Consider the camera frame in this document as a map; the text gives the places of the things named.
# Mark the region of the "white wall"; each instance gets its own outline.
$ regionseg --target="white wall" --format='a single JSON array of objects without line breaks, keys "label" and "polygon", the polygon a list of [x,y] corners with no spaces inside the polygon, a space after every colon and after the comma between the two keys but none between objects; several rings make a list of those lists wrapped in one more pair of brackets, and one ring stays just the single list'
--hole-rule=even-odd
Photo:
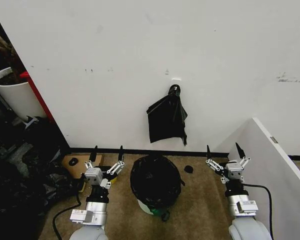
[{"label": "white wall", "polygon": [[[300,170],[271,136],[257,118],[248,121],[237,139],[245,155],[251,158],[242,175],[245,183],[266,186],[271,192],[274,239],[300,240]],[[228,157],[239,159],[235,145]],[[256,219],[269,229],[267,192],[255,187],[245,189],[249,199],[258,205]]]},{"label": "white wall", "polygon": [[[258,116],[300,155],[300,0],[0,0],[0,22],[71,147],[229,152]],[[173,77],[187,147],[149,141]]]}]

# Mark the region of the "beige carpet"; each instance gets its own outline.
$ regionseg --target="beige carpet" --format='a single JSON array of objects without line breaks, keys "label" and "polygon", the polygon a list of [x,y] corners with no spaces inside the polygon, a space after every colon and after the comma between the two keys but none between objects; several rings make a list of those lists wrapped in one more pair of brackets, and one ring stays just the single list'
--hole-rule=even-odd
[{"label": "beige carpet", "polygon": [[[231,217],[228,214],[228,203],[224,197],[224,186],[220,178],[205,165],[203,157],[168,156],[179,169],[185,186],[181,187],[175,205],[170,208],[170,219],[162,222],[160,217],[143,212],[136,197],[130,189],[130,172],[135,160],[141,155],[126,154],[125,168],[117,182],[109,190],[108,219],[105,232],[110,240],[229,240],[228,226]],[[105,154],[105,166],[113,165],[118,160],[117,154]],[[215,159],[227,161],[227,158]],[[191,165],[193,174],[186,173],[184,167]],[[90,193],[86,188],[81,193],[82,206]],[[54,215],[76,204],[75,197],[63,200],[52,207],[40,235],[40,240],[57,239],[53,228]],[[57,218],[57,228],[64,240],[81,226],[70,222],[71,211]]]}]

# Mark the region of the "wall mark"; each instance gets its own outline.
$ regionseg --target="wall mark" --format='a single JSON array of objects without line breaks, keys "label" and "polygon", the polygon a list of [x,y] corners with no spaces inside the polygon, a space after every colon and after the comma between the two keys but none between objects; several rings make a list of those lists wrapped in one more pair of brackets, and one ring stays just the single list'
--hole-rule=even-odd
[{"label": "wall mark", "polygon": [[144,16],[150,24],[154,24],[154,21],[152,20],[151,16],[148,13],[146,13]]},{"label": "wall mark", "polygon": [[96,28],[96,33],[97,33],[97,34],[100,34],[100,33],[102,33],[103,30],[104,30],[104,26],[99,25],[99,26]]},{"label": "wall mark", "polygon": [[276,79],[278,80],[279,83],[300,83],[300,79],[294,76],[287,76],[286,72],[277,76]]}]

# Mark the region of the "potted plant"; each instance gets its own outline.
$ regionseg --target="potted plant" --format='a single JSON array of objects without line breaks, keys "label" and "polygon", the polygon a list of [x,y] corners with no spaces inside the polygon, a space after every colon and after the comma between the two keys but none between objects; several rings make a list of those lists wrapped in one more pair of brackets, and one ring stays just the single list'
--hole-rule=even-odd
[{"label": "potted plant", "polygon": [[20,77],[25,67],[15,48],[1,36],[0,53],[10,66],[0,70],[0,95],[22,120],[27,121],[27,116],[45,118],[47,115],[29,83]]}]

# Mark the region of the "black plastic bag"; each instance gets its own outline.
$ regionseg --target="black plastic bag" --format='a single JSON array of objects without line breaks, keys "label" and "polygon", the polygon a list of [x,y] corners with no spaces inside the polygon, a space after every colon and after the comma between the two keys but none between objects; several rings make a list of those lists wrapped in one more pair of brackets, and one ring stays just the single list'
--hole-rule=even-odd
[{"label": "black plastic bag", "polygon": [[0,160],[0,239],[38,239],[46,210],[44,196],[41,184]]},{"label": "black plastic bag", "polygon": [[168,95],[151,105],[146,111],[151,143],[177,137],[187,145],[185,119],[188,115],[182,107],[180,91],[179,85],[172,85]]},{"label": "black plastic bag", "polygon": [[23,155],[22,161],[27,165],[30,178],[44,186],[47,205],[76,193],[74,180],[60,159],[51,160],[44,151],[32,148]]},{"label": "black plastic bag", "polygon": [[130,174],[133,194],[152,209],[168,208],[181,192],[177,167],[164,156],[144,156],[136,160]]}]

